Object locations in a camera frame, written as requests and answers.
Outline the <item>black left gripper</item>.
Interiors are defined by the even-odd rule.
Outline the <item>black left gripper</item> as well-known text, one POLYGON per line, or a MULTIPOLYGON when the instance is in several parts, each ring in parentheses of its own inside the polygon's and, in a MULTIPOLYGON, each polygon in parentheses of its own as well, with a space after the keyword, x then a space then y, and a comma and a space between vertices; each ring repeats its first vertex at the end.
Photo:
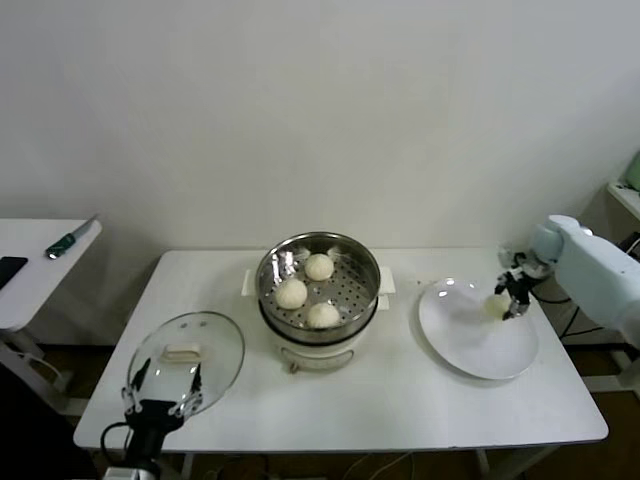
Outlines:
POLYGON ((150 364, 151 359, 147 358, 133 379, 122 388, 125 418, 132 430, 124 459, 127 467, 155 469, 165 438, 179 430, 185 423, 184 419, 197 414, 203 404, 201 364, 193 368, 189 390, 178 403, 141 401, 139 393, 150 364))

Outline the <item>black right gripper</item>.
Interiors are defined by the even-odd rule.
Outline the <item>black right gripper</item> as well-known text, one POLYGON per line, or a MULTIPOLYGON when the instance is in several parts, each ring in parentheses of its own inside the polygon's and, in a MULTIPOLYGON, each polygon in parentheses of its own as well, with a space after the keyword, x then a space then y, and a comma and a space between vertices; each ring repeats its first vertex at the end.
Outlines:
POLYGON ((509 320, 524 315, 529 308, 529 292, 531 290, 529 278, 520 270, 507 271, 502 275, 502 283, 496 285, 494 294, 501 295, 505 290, 510 299, 502 314, 502 319, 509 320))

